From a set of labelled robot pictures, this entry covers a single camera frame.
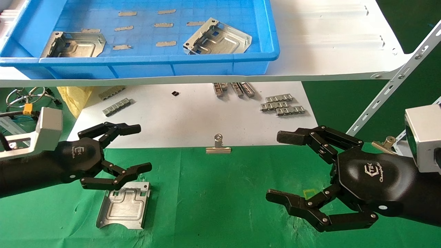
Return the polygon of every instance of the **green cloth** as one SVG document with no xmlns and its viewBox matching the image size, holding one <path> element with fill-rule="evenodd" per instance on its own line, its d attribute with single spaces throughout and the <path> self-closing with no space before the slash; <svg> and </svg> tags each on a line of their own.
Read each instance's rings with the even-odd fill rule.
<svg viewBox="0 0 441 248">
<path fill-rule="evenodd" d="M 103 191 L 78 181 L 0 199 L 1 248 L 439 247 L 441 228 L 401 218 L 319 233 L 265 200 L 269 188 L 303 195 L 329 185 L 330 165 L 308 147 L 108 149 L 121 167 L 151 162 L 144 230 L 95 227 Z M 350 212 L 338 200 L 327 214 Z"/>
</svg>

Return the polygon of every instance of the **metal clip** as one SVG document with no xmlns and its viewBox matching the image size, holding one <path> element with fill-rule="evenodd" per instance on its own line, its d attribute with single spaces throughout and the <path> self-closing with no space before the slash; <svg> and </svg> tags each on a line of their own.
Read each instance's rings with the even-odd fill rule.
<svg viewBox="0 0 441 248">
<path fill-rule="evenodd" d="M 230 147 L 222 146 L 222 134 L 218 133 L 214 136 L 214 147 L 205 148 L 207 154 L 230 154 Z"/>
</svg>

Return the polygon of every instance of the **blue plastic tray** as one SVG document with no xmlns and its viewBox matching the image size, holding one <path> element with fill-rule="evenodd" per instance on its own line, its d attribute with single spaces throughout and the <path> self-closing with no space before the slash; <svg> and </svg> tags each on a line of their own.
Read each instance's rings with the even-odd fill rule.
<svg viewBox="0 0 441 248">
<path fill-rule="evenodd" d="M 159 15 L 161 10 L 175 13 Z M 137 11 L 136 16 L 118 16 Z M 187 55 L 184 42 L 210 17 L 253 37 L 242 54 Z M 157 28 L 155 23 L 173 23 Z M 133 25 L 134 29 L 114 29 Z M 53 31 L 101 29 L 106 38 L 96 58 L 41 58 Z M 176 41 L 176 46 L 156 47 Z M 113 50 L 128 44 L 132 49 Z M 114 79 L 173 75 L 261 75 L 279 56 L 269 0 L 30 0 L 3 48 L 0 66 L 31 79 Z"/>
</svg>

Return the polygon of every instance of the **silver metal piece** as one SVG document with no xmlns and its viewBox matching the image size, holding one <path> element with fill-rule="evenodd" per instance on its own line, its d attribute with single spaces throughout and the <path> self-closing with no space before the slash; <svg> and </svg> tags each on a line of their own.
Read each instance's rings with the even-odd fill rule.
<svg viewBox="0 0 441 248">
<path fill-rule="evenodd" d="M 287 107 L 289 107 L 289 104 L 285 101 L 262 103 L 260 104 L 260 111 L 263 112 L 273 111 L 276 109 L 287 108 Z"/>
<path fill-rule="evenodd" d="M 135 101 L 133 99 L 129 100 L 128 98 L 125 98 L 125 99 L 113 104 L 112 106 L 104 109 L 103 113 L 105 116 L 109 117 L 109 116 L 114 115 L 115 113 L 121 111 L 122 109 L 134 104 L 134 103 L 135 103 Z"/>
<path fill-rule="evenodd" d="M 176 41 L 162 41 L 162 42 L 156 42 L 156 46 L 157 47 L 162 47 L 162 46 L 174 46 L 176 45 Z"/>
<path fill-rule="evenodd" d="M 277 116 L 296 115 L 296 114 L 304 114 L 304 113 L 305 113 L 305 109 L 302 106 L 276 109 Z"/>
<path fill-rule="evenodd" d="M 173 27 L 173 23 L 155 23 L 154 27 Z"/>
<path fill-rule="evenodd" d="M 158 11 L 158 15 L 175 13 L 176 9 Z"/>
<path fill-rule="evenodd" d="M 137 13 L 138 13 L 137 11 L 120 12 L 118 13 L 118 16 L 134 16 Z"/>
<path fill-rule="evenodd" d="M 52 32 L 41 58 L 97 57 L 104 50 L 106 39 L 101 33 Z"/>
<path fill-rule="evenodd" d="M 230 147 L 222 146 L 222 134 L 218 133 L 214 136 L 214 147 L 205 148 L 207 154 L 230 154 Z"/>
<path fill-rule="evenodd" d="M 83 28 L 81 29 L 81 33 L 99 33 L 101 29 L 98 28 Z"/>
<path fill-rule="evenodd" d="M 247 82 L 240 83 L 243 89 L 243 92 L 247 95 L 247 97 L 252 98 L 256 95 L 256 91 L 254 91 L 253 87 Z"/>
<path fill-rule="evenodd" d="M 224 92 L 222 90 L 222 86 L 220 83 L 213 83 L 213 89 L 214 93 L 217 97 L 222 97 L 224 95 Z"/>
<path fill-rule="evenodd" d="M 265 98 L 266 102 L 278 102 L 278 101 L 292 101 L 294 100 L 294 97 L 291 96 L 291 94 L 283 94 L 273 97 L 267 97 Z"/>
<path fill-rule="evenodd" d="M 240 83 L 231 83 L 231 86 L 238 97 L 243 97 L 243 90 Z"/>
<path fill-rule="evenodd" d="M 101 98 L 101 100 L 107 100 L 109 98 L 111 98 L 112 96 L 118 94 L 119 92 L 125 90 L 126 87 L 125 86 L 114 86 L 106 91 L 104 91 L 103 93 L 98 94 L 98 96 Z"/>
<path fill-rule="evenodd" d="M 202 26 L 205 22 L 187 22 L 187 26 Z"/>
<path fill-rule="evenodd" d="M 187 54 L 244 53 L 252 37 L 210 18 L 184 43 Z"/>
<path fill-rule="evenodd" d="M 117 28 L 115 28 L 115 31 L 123 31 L 123 30 L 131 30 L 131 29 L 133 29 L 133 25 L 131 25 L 131 26 L 117 27 Z"/>
<path fill-rule="evenodd" d="M 128 182 L 120 190 L 106 191 L 97 224 L 121 224 L 127 229 L 143 229 L 150 183 Z"/>
<path fill-rule="evenodd" d="M 131 45 L 114 45 L 113 50 L 126 50 L 126 49 L 132 49 Z"/>
</svg>

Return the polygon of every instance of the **cable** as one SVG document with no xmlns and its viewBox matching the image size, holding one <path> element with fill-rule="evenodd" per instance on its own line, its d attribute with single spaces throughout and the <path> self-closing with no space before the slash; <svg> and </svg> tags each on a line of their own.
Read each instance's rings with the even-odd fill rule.
<svg viewBox="0 0 441 248">
<path fill-rule="evenodd" d="M 8 143 L 8 141 L 6 140 L 6 137 L 4 136 L 3 133 L 0 133 L 0 142 L 1 142 L 1 145 L 3 146 L 3 149 L 4 149 L 5 151 L 12 150 L 12 148 L 9 147 L 9 143 Z"/>
</svg>

